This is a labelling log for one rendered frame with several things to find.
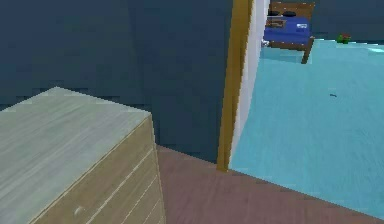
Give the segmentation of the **light wood chest of drawers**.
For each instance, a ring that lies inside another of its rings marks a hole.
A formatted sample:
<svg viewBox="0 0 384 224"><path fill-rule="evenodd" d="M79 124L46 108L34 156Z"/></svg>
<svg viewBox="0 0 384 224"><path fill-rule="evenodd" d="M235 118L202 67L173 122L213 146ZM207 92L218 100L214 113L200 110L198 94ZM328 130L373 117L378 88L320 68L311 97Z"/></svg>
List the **light wood chest of drawers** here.
<svg viewBox="0 0 384 224"><path fill-rule="evenodd" d="M151 114L60 87L0 111L0 224L166 224Z"/></svg>

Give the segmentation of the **wooden bed with blue cover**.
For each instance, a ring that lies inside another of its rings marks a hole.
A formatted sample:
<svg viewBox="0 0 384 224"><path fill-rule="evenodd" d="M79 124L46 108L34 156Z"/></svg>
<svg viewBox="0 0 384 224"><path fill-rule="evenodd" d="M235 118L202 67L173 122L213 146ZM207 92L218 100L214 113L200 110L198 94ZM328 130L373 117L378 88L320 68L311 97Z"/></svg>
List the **wooden bed with blue cover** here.
<svg viewBox="0 0 384 224"><path fill-rule="evenodd" d="M279 11L279 16L268 16L267 20L284 19L284 28L267 28L265 25L263 39L268 42L271 48L288 49L303 51L302 64L308 62L315 37L311 34L311 18L315 7L314 2L310 3L284 3L272 2L269 4L268 11ZM285 11L294 11L297 16L284 17ZM297 24L308 24L308 28L299 29Z"/></svg>

